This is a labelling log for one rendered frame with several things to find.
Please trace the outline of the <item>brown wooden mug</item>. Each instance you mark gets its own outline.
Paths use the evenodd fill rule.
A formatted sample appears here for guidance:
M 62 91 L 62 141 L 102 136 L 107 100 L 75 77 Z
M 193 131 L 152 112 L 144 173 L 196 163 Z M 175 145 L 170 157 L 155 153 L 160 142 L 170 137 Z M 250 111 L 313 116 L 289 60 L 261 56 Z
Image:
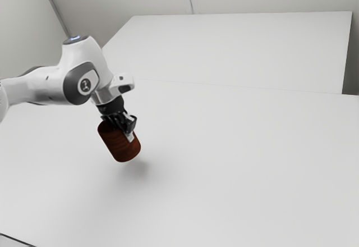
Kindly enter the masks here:
M 99 124 L 97 131 L 117 162 L 128 162 L 140 153 L 141 144 L 134 131 L 124 134 L 120 129 L 112 129 L 105 121 Z

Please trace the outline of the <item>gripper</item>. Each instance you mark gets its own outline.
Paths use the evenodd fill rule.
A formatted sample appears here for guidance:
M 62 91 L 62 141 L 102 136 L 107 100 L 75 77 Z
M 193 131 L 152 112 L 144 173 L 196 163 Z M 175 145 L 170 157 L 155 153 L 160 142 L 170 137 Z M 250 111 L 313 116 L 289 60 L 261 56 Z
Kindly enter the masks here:
M 120 95 L 106 104 L 96 105 L 102 120 L 108 126 L 124 126 L 123 133 L 129 142 L 135 138 L 134 129 L 137 117 L 125 110 L 123 97 Z

